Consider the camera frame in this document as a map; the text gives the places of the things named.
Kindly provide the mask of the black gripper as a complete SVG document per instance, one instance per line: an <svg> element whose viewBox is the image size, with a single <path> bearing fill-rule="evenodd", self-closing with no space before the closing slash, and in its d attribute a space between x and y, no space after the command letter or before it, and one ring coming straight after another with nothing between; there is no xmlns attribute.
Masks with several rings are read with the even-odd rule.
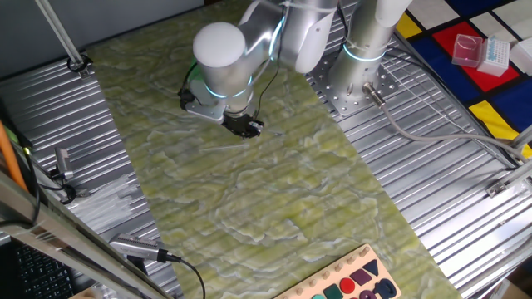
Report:
<svg viewBox="0 0 532 299"><path fill-rule="evenodd" d="M246 140L257 136L256 133L251 133L249 126L252 126L257 132L261 132L264 128L264 123L260 120L252 120L250 115L242 115L237 118L226 115L222 126L234 135L240 135Z"/></svg>

